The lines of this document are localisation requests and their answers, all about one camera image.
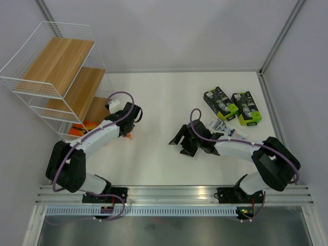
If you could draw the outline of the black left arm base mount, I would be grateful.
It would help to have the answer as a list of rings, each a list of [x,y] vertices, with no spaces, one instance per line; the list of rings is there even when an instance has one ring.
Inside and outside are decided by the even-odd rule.
[[[104,191],[101,195],[86,194],[82,198],[82,203],[94,204],[123,204],[128,198],[128,188],[112,187],[111,190]]]

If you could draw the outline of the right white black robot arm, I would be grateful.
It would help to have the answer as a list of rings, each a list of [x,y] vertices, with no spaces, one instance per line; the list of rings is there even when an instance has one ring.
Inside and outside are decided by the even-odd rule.
[[[282,192],[293,178],[299,178],[300,162],[275,137],[255,142],[231,138],[220,132],[211,133],[197,119],[183,125],[169,144],[181,145],[180,153],[189,157],[202,149],[207,154],[232,156],[253,163],[256,172],[243,175],[233,187],[239,202],[246,202],[267,188]]]

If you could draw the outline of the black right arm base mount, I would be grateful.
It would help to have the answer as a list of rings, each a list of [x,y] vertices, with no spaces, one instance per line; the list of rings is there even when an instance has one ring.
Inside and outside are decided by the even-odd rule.
[[[263,191],[257,191],[252,195],[246,194],[240,188],[218,187],[214,196],[220,204],[262,204]]]

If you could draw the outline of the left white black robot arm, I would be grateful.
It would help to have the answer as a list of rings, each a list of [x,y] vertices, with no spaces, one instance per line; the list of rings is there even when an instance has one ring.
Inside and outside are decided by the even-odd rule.
[[[142,116],[142,108],[128,102],[84,136],[71,142],[58,141],[46,169],[46,177],[53,182],[53,191],[84,191],[101,203],[108,202],[112,197],[111,183],[89,174],[87,159],[109,142],[130,134]]]

